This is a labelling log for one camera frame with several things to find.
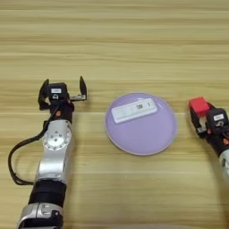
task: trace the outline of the black cable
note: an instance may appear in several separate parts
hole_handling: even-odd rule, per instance
[[[28,145],[28,144],[30,144],[30,143],[36,141],[36,140],[40,140],[40,139],[44,136],[44,134],[46,133],[47,127],[48,127],[49,123],[52,121],[52,119],[53,119],[53,117],[55,116],[55,113],[57,112],[58,109],[59,109],[59,106],[56,107],[56,109],[54,110],[54,112],[51,114],[51,116],[49,117],[49,119],[46,121],[46,123],[45,123],[45,125],[44,125],[42,131],[41,131],[38,135],[36,135],[36,136],[34,136],[34,137],[32,137],[32,138],[29,138],[29,139],[26,139],[26,140],[23,140],[23,141],[19,142],[19,143],[18,143],[16,146],[14,146],[14,147],[12,148],[12,150],[10,151],[10,154],[9,154],[9,156],[8,156],[8,167],[9,167],[9,171],[10,171],[11,177],[13,178],[13,181],[14,181],[16,184],[18,184],[18,185],[33,185],[33,182],[28,182],[28,181],[22,180],[22,179],[19,178],[19,177],[17,176],[17,174],[14,172],[13,167],[12,167],[12,157],[13,157],[13,153],[14,153],[18,148],[21,148],[21,147],[23,147],[23,146],[25,146],[25,145]]]

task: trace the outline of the white object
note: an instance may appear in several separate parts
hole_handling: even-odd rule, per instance
[[[229,179],[229,149],[221,153],[219,161],[221,166],[224,168],[226,177]]]
[[[62,93],[61,89],[51,89],[51,91],[52,91],[52,93],[57,93],[57,94]]]
[[[219,120],[222,120],[224,118],[225,118],[224,114],[218,114],[218,115],[214,116],[214,121],[219,121]]]
[[[124,123],[157,111],[156,103],[152,98],[141,99],[137,102],[112,108],[115,123]]]

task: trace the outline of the wooden table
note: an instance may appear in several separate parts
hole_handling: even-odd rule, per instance
[[[218,159],[187,115],[196,96],[229,111],[228,11],[226,0],[1,0],[0,227],[14,228],[29,199],[31,187],[13,183],[6,159],[48,118],[37,103],[43,80],[76,94],[83,75],[89,101],[74,114],[64,228],[229,228]],[[176,113],[174,144],[153,157],[122,152],[106,136],[108,105],[133,91],[158,95]],[[41,155],[41,142],[20,149],[21,177],[34,179]]]

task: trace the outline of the wood grain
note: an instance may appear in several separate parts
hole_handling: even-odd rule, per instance
[[[6,159],[48,117],[37,104],[43,80],[74,93],[81,75],[89,101],[74,114],[64,228],[229,228],[221,168],[187,116],[199,95],[229,111],[228,11],[226,0],[0,0],[0,228],[14,228],[28,202],[31,187],[13,184]],[[176,112],[178,136],[161,154],[131,156],[106,136],[108,105],[132,91]],[[23,178],[34,179],[41,154],[40,142],[18,152]]]

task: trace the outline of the purple plate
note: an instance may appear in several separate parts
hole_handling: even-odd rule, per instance
[[[154,100],[156,113],[115,123],[112,108],[146,98]],[[147,156],[159,153],[174,141],[177,123],[172,108],[161,98],[146,93],[130,93],[116,99],[107,109],[106,132],[118,148],[134,155]]]

